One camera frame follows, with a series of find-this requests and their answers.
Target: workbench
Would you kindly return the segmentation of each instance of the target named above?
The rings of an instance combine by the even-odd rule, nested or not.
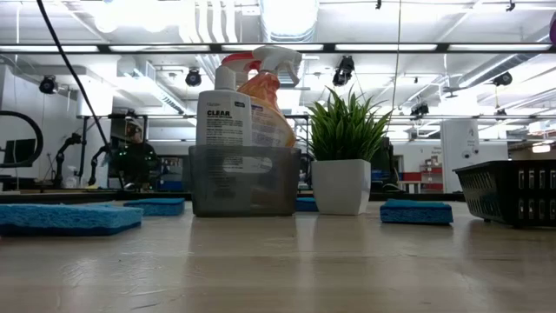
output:
[[[556,231],[453,205],[451,226],[361,216],[147,217],[108,237],[2,238],[6,313],[553,312]]]

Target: black wire basket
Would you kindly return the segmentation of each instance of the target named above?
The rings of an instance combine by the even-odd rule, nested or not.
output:
[[[491,161],[455,172],[472,215],[515,227],[556,226],[556,160]]]

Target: green plant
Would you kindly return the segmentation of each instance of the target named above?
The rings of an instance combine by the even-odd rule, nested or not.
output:
[[[382,137],[386,134],[384,127],[392,111],[374,120],[373,110],[380,103],[371,105],[372,97],[365,103],[349,91],[346,103],[333,90],[328,97],[328,109],[317,102],[315,108],[309,108],[311,116],[312,142],[309,148],[318,161],[363,159],[371,161],[378,150]]]

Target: gray plastic container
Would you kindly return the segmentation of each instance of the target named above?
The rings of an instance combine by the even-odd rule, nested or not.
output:
[[[197,145],[189,147],[196,216],[291,216],[301,150]]]

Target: black hose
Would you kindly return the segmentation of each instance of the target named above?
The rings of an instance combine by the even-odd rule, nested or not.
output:
[[[58,35],[56,34],[56,31],[54,30],[54,27],[50,22],[49,15],[46,13],[46,9],[44,8],[43,0],[36,0],[36,4],[38,5],[38,9],[41,11],[41,15],[43,16],[44,22],[46,23],[46,27],[49,29],[49,33],[52,36],[52,39],[54,40],[56,47],[58,48],[58,52],[60,52],[60,56],[62,57],[63,62],[66,64],[66,67],[68,68],[69,73],[71,73],[71,75],[73,76],[73,79],[75,79],[77,83],[77,87],[79,87],[79,91],[81,91],[83,99],[85,100],[85,103],[89,107],[90,114],[93,116],[93,120],[95,121],[96,127],[98,128],[98,132],[101,135],[101,139],[103,140],[104,145],[108,146],[109,144],[108,141],[106,140],[106,136],[104,135],[103,128],[101,127],[101,124],[98,121],[98,117],[96,116],[95,111],[93,110],[93,106],[90,104],[89,97],[87,96],[87,92],[85,91],[85,87],[83,87],[83,84],[81,83],[81,79],[79,79],[79,76],[76,74],[76,71],[73,69],[73,66],[71,66],[68,56],[66,56],[66,53],[63,51],[62,44],[60,43],[60,40],[58,39]],[[114,159],[114,156],[112,155],[112,150],[109,150],[109,155],[111,159]],[[123,190],[123,178],[122,175],[120,175],[119,173],[118,173],[118,180],[120,181],[120,186],[122,186],[122,190]]]
[[[0,110],[0,117],[18,117],[23,119],[31,126],[36,136],[35,152],[33,152],[33,154],[27,160],[22,162],[16,162],[16,163],[2,163],[0,164],[0,169],[14,169],[18,167],[25,167],[25,166],[32,165],[33,162],[35,162],[43,152],[44,140],[43,140],[43,133],[41,132],[41,129],[38,127],[35,121],[33,121],[30,117],[19,112]]]

